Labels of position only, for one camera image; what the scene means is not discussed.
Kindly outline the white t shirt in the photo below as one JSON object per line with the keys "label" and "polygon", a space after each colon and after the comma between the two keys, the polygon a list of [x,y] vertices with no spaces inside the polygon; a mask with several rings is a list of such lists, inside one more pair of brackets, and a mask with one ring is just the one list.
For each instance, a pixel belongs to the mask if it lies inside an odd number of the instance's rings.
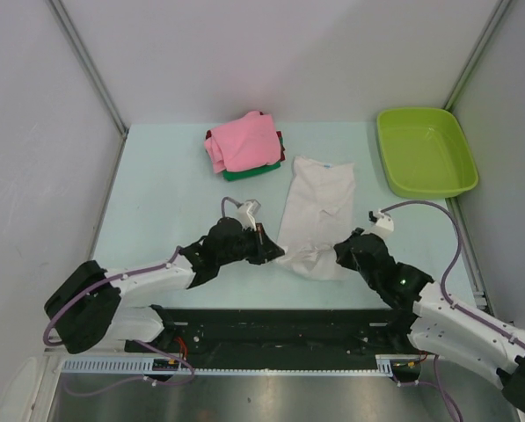
{"label": "white t shirt", "polygon": [[321,163],[296,156],[277,244],[279,266],[311,280],[349,278],[334,246],[354,228],[354,164]]}

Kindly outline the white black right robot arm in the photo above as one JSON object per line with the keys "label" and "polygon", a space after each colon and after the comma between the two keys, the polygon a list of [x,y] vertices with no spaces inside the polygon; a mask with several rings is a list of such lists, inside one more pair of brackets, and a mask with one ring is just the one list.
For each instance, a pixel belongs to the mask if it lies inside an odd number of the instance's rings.
{"label": "white black right robot arm", "polygon": [[337,263],[356,271],[369,288],[407,321],[386,331],[397,353],[412,347],[454,362],[483,377],[525,413],[525,330],[453,299],[439,281],[397,262],[385,242],[362,229],[335,244]]}

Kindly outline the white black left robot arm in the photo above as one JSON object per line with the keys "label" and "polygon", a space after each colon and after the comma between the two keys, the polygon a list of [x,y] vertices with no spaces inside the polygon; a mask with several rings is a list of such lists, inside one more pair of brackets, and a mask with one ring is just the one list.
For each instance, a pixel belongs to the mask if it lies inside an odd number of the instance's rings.
{"label": "white black left robot arm", "polygon": [[154,350],[169,349],[175,330],[164,323],[159,299],[215,279],[222,266],[244,261],[264,265],[284,256],[262,223],[244,227],[223,217],[188,246],[179,246],[157,264],[114,272],[95,260],[83,262],[44,305],[49,323],[46,346],[86,352],[106,338],[141,341]]}

